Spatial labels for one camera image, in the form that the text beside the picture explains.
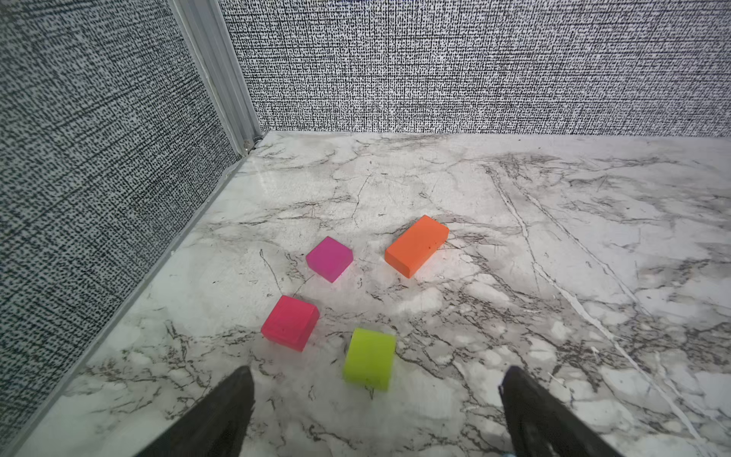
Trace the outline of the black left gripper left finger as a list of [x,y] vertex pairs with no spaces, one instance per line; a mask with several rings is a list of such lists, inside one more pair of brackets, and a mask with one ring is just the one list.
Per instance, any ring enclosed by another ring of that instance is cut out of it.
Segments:
[[236,369],[140,456],[238,456],[255,403],[251,369]]

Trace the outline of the lime green wood cube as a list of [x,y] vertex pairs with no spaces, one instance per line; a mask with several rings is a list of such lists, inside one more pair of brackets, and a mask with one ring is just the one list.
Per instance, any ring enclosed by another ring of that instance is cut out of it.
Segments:
[[343,375],[346,382],[375,390],[389,388],[397,338],[393,335],[356,329],[352,334]]

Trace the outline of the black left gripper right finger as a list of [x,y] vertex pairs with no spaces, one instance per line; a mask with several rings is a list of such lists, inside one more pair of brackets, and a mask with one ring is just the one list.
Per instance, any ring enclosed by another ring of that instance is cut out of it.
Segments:
[[514,455],[621,457],[521,368],[506,371],[499,392]]

